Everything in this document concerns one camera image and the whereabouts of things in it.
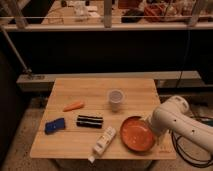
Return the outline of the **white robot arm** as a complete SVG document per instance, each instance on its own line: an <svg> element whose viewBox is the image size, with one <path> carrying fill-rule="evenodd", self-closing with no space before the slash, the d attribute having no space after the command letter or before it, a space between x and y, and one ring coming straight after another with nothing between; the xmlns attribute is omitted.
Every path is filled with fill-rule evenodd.
<svg viewBox="0 0 213 171"><path fill-rule="evenodd" d="M156 136L171 130L213 155L213 127L186 116L188 111L186 99L175 95L158 105L147 122Z"/></svg>

